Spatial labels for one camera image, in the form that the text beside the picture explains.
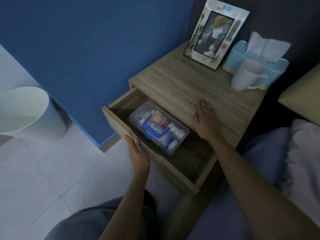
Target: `open drawer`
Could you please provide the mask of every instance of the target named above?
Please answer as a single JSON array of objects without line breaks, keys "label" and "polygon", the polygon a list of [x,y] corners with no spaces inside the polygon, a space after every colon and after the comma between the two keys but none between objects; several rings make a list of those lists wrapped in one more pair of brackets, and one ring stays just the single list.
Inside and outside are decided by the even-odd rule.
[{"label": "open drawer", "polygon": [[112,129],[120,136],[128,135],[132,139],[138,137],[141,140],[150,160],[174,187],[182,194],[196,195],[217,158],[211,146],[193,130],[190,130],[190,134],[172,156],[152,141],[147,141],[142,132],[131,124],[129,116],[148,99],[140,90],[133,88],[108,107],[104,106],[102,111]]}]

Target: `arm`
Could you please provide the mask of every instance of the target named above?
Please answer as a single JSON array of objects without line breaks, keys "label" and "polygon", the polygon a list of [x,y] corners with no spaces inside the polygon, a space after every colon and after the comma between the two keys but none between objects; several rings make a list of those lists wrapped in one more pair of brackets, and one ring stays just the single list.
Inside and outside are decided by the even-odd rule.
[{"label": "arm", "polygon": [[320,228],[223,138],[220,121],[210,104],[201,100],[196,105],[196,131],[217,154],[254,238],[320,239]]},{"label": "arm", "polygon": [[128,136],[125,136],[124,139],[128,143],[134,177],[99,240],[138,239],[139,236],[144,188],[148,179],[150,161],[138,139],[133,141]]}]

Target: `light blue tissue box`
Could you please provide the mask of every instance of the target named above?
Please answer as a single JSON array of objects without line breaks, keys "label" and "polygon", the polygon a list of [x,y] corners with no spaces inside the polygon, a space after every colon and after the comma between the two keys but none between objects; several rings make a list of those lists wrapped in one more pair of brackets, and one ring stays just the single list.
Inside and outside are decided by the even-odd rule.
[{"label": "light blue tissue box", "polygon": [[281,76],[289,66],[289,61],[283,58],[280,58],[276,63],[270,64],[264,60],[256,58],[246,52],[248,47],[248,42],[244,40],[240,40],[235,46],[231,49],[226,61],[222,65],[222,68],[231,74],[234,74],[236,70],[239,68],[241,61],[244,59],[252,59],[260,62],[265,66],[265,70],[263,72],[264,75],[268,76],[268,80],[265,84],[263,84],[259,89],[266,90],[271,84],[274,83],[275,80]]}]

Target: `blue handle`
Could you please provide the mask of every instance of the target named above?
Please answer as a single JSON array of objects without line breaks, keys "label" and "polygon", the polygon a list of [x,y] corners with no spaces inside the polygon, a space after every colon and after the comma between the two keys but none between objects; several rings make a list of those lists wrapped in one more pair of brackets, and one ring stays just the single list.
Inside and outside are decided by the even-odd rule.
[{"label": "blue handle", "polygon": [[147,122],[150,120],[150,118],[152,117],[152,114],[149,115],[149,117],[143,122],[142,127],[145,128],[147,130],[147,132],[149,132],[153,137],[155,138],[160,138],[162,137],[165,133],[167,133],[170,130],[170,127],[168,127],[164,132],[162,132],[161,134],[158,134],[157,132],[155,132],[153,129],[151,129],[148,125]]}]

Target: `blue wall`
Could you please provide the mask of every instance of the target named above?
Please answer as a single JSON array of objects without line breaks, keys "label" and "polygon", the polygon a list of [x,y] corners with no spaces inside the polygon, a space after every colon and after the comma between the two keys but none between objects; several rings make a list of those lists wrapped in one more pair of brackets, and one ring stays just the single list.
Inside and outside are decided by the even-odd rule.
[{"label": "blue wall", "polygon": [[182,44],[192,2],[0,0],[0,44],[99,145],[113,133],[101,107]]}]

